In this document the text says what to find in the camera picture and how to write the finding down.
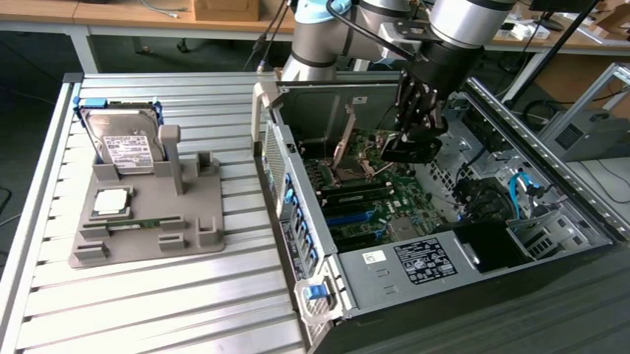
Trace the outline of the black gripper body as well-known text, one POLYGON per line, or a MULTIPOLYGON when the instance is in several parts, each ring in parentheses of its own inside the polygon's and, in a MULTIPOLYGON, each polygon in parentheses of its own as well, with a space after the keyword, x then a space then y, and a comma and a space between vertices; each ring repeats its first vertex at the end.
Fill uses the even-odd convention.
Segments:
POLYGON ((469 49, 446 41, 422 42, 401 75, 401 88, 426 84, 439 97, 447 97, 464 85, 484 52, 485 46, 469 49))

